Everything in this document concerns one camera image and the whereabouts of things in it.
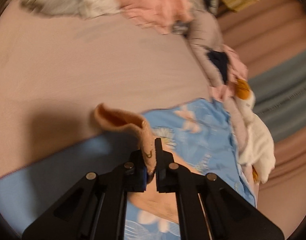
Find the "peach towel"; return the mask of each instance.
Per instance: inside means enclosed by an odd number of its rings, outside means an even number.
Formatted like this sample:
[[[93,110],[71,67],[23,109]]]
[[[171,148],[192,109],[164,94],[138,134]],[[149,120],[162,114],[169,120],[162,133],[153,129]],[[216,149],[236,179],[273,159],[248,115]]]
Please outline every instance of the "peach towel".
[[[104,104],[96,107],[94,117],[103,130],[128,132],[135,135],[139,140],[148,174],[154,173],[156,167],[155,138],[145,117],[129,111],[111,109]]]
[[[167,34],[176,20],[190,22],[188,0],[120,0],[123,14],[136,25]]]

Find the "white plush toy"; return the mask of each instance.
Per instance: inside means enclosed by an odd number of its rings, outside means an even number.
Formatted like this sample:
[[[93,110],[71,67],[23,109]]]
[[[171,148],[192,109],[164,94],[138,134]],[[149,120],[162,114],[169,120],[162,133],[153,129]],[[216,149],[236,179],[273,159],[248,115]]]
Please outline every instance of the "white plush toy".
[[[258,180],[266,183],[276,162],[273,138],[264,122],[253,113],[255,95],[246,81],[237,80],[234,97],[248,132],[247,144],[240,154],[239,163],[252,165],[258,174]]]

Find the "white flower pattern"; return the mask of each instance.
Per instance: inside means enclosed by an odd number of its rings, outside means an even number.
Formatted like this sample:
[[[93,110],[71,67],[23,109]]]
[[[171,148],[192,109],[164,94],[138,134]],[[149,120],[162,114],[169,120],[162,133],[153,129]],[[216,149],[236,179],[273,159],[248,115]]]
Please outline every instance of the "white flower pattern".
[[[187,109],[187,105],[181,106],[181,110],[174,111],[174,114],[185,119],[182,129],[188,130],[191,133],[198,133],[201,131],[200,125],[196,121],[195,113]]]
[[[162,142],[165,143],[171,150],[176,149],[176,142],[174,139],[174,131],[169,127],[155,127],[152,128],[152,132],[155,136],[161,138]]]
[[[138,213],[137,221],[143,225],[158,223],[157,227],[160,232],[167,233],[169,231],[169,225],[168,225],[169,221],[168,220],[157,217],[156,215],[153,215],[144,210],[141,210]]]

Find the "screw head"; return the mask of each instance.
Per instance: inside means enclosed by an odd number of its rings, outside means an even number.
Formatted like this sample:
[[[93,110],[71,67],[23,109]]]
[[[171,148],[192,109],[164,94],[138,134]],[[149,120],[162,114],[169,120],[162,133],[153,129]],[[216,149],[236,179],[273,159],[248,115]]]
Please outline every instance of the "screw head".
[[[171,170],[177,170],[178,169],[178,164],[177,163],[170,163],[168,165],[168,167],[171,169]]]
[[[126,169],[131,169],[133,167],[134,167],[134,163],[133,162],[124,163],[124,168],[126,168]]]
[[[216,176],[215,173],[208,173],[208,174],[206,175],[206,178],[207,178],[208,180],[215,181],[215,180],[217,179],[217,176]]]
[[[86,178],[89,179],[89,180],[95,179],[95,178],[96,178],[96,173],[94,173],[94,172],[89,172],[89,173],[86,175]]]

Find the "light pink towel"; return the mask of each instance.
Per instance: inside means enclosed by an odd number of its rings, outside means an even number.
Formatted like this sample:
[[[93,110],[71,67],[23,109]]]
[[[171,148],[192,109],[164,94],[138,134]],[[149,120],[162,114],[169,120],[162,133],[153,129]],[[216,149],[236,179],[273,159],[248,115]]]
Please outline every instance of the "light pink towel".
[[[222,84],[217,87],[211,87],[212,97],[221,102],[224,102],[228,97],[234,96],[236,79],[247,80],[248,74],[246,65],[240,61],[237,53],[229,46],[223,46],[230,62],[227,66],[228,82],[227,85]]]
[[[171,31],[176,20],[189,22],[188,0],[120,0],[123,14],[136,25],[155,27],[161,34]]]

